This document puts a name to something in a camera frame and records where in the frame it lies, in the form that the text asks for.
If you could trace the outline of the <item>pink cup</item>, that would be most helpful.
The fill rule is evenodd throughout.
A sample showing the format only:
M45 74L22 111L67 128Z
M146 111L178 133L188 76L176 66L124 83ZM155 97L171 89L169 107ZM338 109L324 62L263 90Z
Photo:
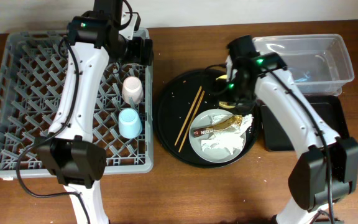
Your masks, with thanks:
M135 105L142 102L144 91L142 82L137 77L127 77L122 86L122 98L126 103L130 103L130 98Z

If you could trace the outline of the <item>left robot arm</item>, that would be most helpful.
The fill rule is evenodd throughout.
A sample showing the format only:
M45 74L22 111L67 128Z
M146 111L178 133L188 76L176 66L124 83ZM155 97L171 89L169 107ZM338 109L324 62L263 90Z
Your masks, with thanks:
M67 76L48 135L35 140L42 164L65 188L78 223L109 223L100 180L106 151L93 144L93 118L103 73L110 62L152 63L152 41L136 37L138 13L120 17L89 12L68 25Z

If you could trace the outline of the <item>grey plate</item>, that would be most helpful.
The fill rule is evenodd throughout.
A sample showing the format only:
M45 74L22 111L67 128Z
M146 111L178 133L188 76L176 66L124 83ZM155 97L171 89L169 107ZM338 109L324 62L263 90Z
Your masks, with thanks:
M194 137L193 136L193 130L204 128L211 126L211 120L210 116L214 115L233 115L231 112L221 109L210 109L207 111L204 111L200 113L192 122L190 127L190 132L188 134L190 145L192 149L196 152L198 156L200 156L203 160L212 162L213 164L223 163L223 162L229 162L233 160L235 157L237 157L240 153L245 151L245 146L247 142L247 132L250 131L251 127L246 131L246 142L244 143L244 147L241 150L235 150L233 155L230 155L226 150L217 150L217 151L209 151L209 152L203 152L201 150L201 140L207 139L211 136L211 134L205 134L200 137Z

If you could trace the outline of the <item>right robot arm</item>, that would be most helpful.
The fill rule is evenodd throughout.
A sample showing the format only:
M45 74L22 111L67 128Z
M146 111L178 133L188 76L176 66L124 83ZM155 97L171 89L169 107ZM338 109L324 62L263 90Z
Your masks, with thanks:
M230 53L223 67L227 102L248 106L262 100L286 132L298 158L288 178L291 198L273 222L314 223L320 215L327 215L331 223L338 223L334 204L357 187L358 142L343 139L324 122L278 54Z

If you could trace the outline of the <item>light blue cup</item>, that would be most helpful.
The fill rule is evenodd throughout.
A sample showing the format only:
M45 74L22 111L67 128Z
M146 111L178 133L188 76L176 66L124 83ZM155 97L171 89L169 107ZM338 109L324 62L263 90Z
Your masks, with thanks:
M126 139L134 139L142 132L140 116L135 109L125 108L119 113L119 134Z

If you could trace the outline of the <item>wooden chopstick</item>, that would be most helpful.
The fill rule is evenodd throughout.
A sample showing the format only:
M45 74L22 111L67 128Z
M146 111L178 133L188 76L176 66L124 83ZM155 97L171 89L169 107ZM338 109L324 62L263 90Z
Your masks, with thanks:
M200 93L201 93L201 90L202 90L202 86L200 86L199 89L198 89L198 92L197 92L197 94L196 94L196 96L195 96L195 98L194 98L194 100L193 100L193 102L192 102L192 104L191 104L191 107L190 107L190 109L189 109L189 111L188 111L188 114L187 114L187 116L186 116L186 118L185 118L185 121L183 122L183 125L182 125L182 127L181 127L181 130L180 130L178 136L177 136L177 139L176 139L176 141L175 141L175 145L174 145L174 146L177 145L177 143L178 143L178 141L179 141L179 139L180 139L180 136L181 136L181 134L182 134L182 132L183 132L183 130L184 130L184 128L185 128L186 123L188 122L188 119L189 119L189 117L190 117L190 114L191 114L191 112L192 112L192 110L193 110L193 108L194 108L194 106L195 106L195 103L196 103L196 101L197 101L197 99L198 99L198 97L199 97L199 95L200 95Z
M181 141L181 144L180 144L180 147L179 147L179 150L178 150L179 153L181 153L183 145L186 142L186 139L187 139L188 134L190 132L191 124L192 124L193 120L195 119L195 116L196 116L196 114L197 114L197 112L198 112L198 110L200 108L200 105L201 105L201 102L203 100L204 94L205 94L205 91L202 90L200 95L199 95L199 97L198 97L198 99L197 99L197 101L196 101L196 103L195 103L195 106L194 106L194 108L193 108L193 110L192 110L192 112L190 114L188 122L186 123L186 131L185 131L185 133L183 135L183 139Z

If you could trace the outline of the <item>brown coffee stick wrapper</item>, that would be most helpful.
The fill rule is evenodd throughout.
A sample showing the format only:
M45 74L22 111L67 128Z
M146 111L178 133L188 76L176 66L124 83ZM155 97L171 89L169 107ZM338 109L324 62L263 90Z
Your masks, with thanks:
M200 137L205 134L214 133L216 131L222 131L222 130L225 130L225 129L231 127L234 124L237 126L240 126L242 124L242 116L241 115L233 115L230 118L228 118L220 123L214 124L212 126L194 129L193 136L197 138L197 137Z

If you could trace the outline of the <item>yellow bowl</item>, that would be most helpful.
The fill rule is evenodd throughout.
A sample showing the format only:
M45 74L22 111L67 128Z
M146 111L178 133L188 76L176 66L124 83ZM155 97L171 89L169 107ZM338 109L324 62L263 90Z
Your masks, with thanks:
M213 90L218 91L218 105L225 109L234 109L236 107L236 104L233 102L230 102L228 100L228 97L226 95L226 90L229 90L233 87L232 84L227 82L227 75L220 75L217 78L215 78L215 81L213 83Z

